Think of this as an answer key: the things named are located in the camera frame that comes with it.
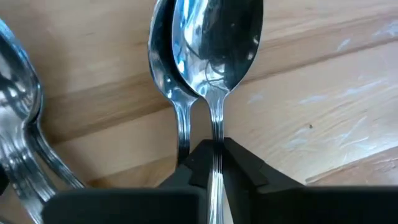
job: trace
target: spoon handle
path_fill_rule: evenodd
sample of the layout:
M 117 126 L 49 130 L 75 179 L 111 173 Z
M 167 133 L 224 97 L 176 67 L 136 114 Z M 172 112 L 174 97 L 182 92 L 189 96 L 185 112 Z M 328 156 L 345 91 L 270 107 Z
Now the spoon handle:
M 28 169 L 26 177 L 39 197 L 46 202 L 55 195 L 57 190 L 49 177 L 43 172 L 39 164 L 36 162 L 33 153 L 30 150 L 31 147 L 32 146 L 30 145 L 29 141 L 22 139 L 19 141 L 19 143 L 15 144 L 16 153 L 21 155 L 22 161 Z
M 179 166 L 189 155 L 192 103 L 181 101 L 173 105 L 177 119 L 177 166 Z
M 211 114 L 211 128 L 213 139 L 222 144 L 224 142 L 224 99 L 208 102 Z M 217 147 L 213 152 L 213 164 L 211 173 L 209 175 L 209 212 L 208 223 L 223 224 L 223 192 L 224 192 L 224 178 L 223 178 L 223 147 Z
M 29 216 L 36 224 L 41 224 L 43 203 L 28 181 L 28 168 L 19 153 L 11 147 L 9 144 L 5 144 L 5 141 L 0 144 L 0 163 Z
M 39 123 L 34 123 L 30 127 L 30 135 L 35 144 L 35 151 L 59 178 L 74 189 L 85 188 L 84 184 L 80 182 L 45 140 Z

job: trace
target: spoon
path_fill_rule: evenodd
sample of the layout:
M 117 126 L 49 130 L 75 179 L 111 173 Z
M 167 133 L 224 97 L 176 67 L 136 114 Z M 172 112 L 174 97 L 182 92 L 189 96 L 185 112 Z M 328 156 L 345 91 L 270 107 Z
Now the spoon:
M 45 140 L 44 134 L 42 132 L 42 128 L 40 125 L 42 111 L 43 111 L 43 104 L 44 104 L 44 91 L 41 87 L 40 80 L 38 79 L 34 67 L 29 61 L 29 58 L 19 44 L 19 41 L 16 40 L 12 31 L 5 25 L 3 21 L 0 20 L 0 31 L 4 34 L 9 34 L 12 36 L 9 39 L 11 44 L 14 44 L 19 48 L 19 50 L 23 54 L 19 54 L 19 59 L 23 61 L 25 64 L 25 69 L 27 70 L 26 74 L 30 76 L 30 82 L 32 84 L 31 88 L 34 89 L 36 94 L 36 102 L 34 105 L 34 110 L 32 114 L 34 114 L 34 118 L 30 119 L 29 125 L 26 125 L 26 129 L 28 130 L 25 135 L 27 139 L 30 139 L 29 143 L 32 149 L 39 154 L 39 156 L 44 160 L 44 162 L 54 171 L 54 173 L 60 177 L 65 183 L 73 188 L 83 188 L 84 185 L 74 176 L 74 174 L 70 171 L 70 169 L 62 162 L 62 160 L 58 157 L 55 151 L 50 147 L 48 142 Z
M 177 119 L 177 166 L 187 158 L 190 150 L 190 112 L 198 99 L 180 78 L 172 58 L 171 23 L 174 0 L 158 0 L 148 42 L 148 59 L 152 78 L 159 91 L 174 107 Z
M 25 131 L 39 111 L 34 71 L 19 41 L 0 20 L 0 163 L 25 208 L 40 223 L 42 202 L 55 186 L 30 151 Z
M 257 54 L 262 0 L 177 0 L 172 51 L 185 82 L 208 103 L 213 139 L 224 141 L 224 99 L 243 79 Z M 208 223 L 223 223 L 222 146 L 209 175 Z

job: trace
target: spoon neck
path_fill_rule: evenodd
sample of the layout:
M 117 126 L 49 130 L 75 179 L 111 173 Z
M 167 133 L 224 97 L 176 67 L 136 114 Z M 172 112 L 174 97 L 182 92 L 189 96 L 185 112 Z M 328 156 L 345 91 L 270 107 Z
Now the spoon neck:
M 211 114 L 211 130 L 216 142 L 224 142 L 224 98 L 208 102 Z
M 188 103 L 174 103 L 178 131 L 177 165 L 184 161 L 189 155 L 191 133 L 191 107 L 192 105 Z

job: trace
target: wooden surface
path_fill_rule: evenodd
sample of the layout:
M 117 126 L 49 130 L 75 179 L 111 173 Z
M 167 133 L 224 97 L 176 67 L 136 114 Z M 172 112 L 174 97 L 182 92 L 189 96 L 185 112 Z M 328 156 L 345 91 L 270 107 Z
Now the wooden surface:
M 48 139 L 95 187 L 155 186 L 173 169 L 174 112 L 147 63 L 154 4 L 0 0 L 44 84 Z M 264 9 L 256 61 L 226 102 L 226 135 L 303 183 L 397 146 L 398 1 L 267 0 Z M 199 102 L 192 145 L 210 131 Z M 26 223 L 11 193 L 0 213 Z

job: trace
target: black plastic piece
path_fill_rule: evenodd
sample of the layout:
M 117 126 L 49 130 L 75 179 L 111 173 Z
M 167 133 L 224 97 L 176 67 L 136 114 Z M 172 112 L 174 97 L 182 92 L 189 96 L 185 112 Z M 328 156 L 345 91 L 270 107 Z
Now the black plastic piece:
M 207 182 L 214 149 L 234 224 L 398 223 L 396 187 L 306 187 L 230 138 L 202 141 L 157 189 L 76 190 L 52 198 L 53 223 L 206 223 Z
M 8 186 L 8 177 L 2 167 L 0 167 L 0 195 L 4 193 Z
M 82 189 L 54 196 L 42 216 L 45 224 L 197 224 L 199 200 L 190 189 Z

